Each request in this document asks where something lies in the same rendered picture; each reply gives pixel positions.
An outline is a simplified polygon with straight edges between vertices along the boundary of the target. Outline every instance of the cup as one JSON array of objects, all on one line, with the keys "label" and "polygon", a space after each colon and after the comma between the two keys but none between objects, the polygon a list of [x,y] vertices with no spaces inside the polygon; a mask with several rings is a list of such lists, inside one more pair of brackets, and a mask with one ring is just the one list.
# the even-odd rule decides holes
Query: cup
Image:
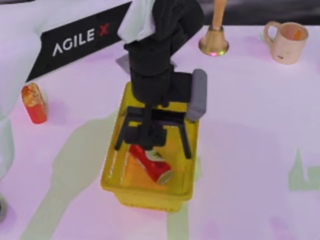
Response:
[{"label": "cup", "polygon": [[[269,28],[277,29],[275,38],[269,36]],[[295,64],[308,39],[308,30],[295,22],[268,22],[263,30],[266,43],[269,45],[271,57],[280,64]]]}]

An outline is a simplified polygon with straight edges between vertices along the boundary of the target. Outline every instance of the orange object in mug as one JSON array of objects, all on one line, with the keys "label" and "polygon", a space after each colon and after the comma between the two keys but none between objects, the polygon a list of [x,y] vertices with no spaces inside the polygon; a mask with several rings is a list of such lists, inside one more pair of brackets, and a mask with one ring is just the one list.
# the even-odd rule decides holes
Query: orange object in mug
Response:
[{"label": "orange object in mug", "polygon": [[[274,39],[269,36],[269,28],[277,28]],[[264,39],[270,47],[273,60],[281,64],[295,64],[303,52],[308,39],[308,30],[295,22],[268,22],[263,31]]]},{"label": "orange object in mug", "polygon": [[31,121],[42,124],[47,121],[47,106],[39,87],[35,83],[23,87],[22,101]]}]

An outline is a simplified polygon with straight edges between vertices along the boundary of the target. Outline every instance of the yellow basket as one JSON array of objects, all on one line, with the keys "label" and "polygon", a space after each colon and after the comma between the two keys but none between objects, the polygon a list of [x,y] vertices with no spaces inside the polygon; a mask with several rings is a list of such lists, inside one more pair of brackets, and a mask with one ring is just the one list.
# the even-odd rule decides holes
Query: yellow basket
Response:
[{"label": "yellow basket", "polygon": [[[149,178],[139,163],[129,154],[128,144],[122,142],[119,151],[114,149],[128,106],[144,106],[132,95],[130,82],[125,86],[103,167],[101,187],[106,191],[113,192],[118,201],[126,206],[177,212],[185,201],[191,199],[193,194],[199,122],[185,121],[192,159],[185,158],[178,128],[166,127],[166,145],[158,147],[156,150],[171,165],[173,177],[166,184],[158,185]],[[171,103],[167,109],[185,112],[187,105]]]}]

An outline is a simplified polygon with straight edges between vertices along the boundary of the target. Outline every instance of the white table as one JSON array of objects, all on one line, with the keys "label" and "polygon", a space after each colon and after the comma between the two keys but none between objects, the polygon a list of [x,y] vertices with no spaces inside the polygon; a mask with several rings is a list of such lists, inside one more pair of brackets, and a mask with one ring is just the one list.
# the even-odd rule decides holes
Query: white table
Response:
[{"label": "white table", "polygon": [[[230,49],[217,58],[198,50],[204,28],[173,57],[178,71],[202,68],[209,77],[201,175],[174,214],[122,206],[100,188],[112,114],[130,80],[115,63],[122,44],[41,77],[48,122],[33,125],[20,101],[11,114],[16,154],[0,182],[10,205],[0,239],[18,240],[26,229],[23,240],[320,239],[320,174],[312,179],[320,166],[320,28],[308,29],[295,65],[271,59],[262,26],[226,26]],[[304,185],[289,174],[295,162]]]}]

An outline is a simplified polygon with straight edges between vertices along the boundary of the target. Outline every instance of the bell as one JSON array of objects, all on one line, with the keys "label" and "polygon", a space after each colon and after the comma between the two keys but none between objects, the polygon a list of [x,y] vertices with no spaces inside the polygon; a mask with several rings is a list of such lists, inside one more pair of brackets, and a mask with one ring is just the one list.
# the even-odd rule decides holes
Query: bell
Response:
[{"label": "bell", "polygon": [[209,27],[205,36],[199,41],[199,49],[209,56],[222,56],[229,49],[229,43],[225,39],[224,28],[219,30]]}]

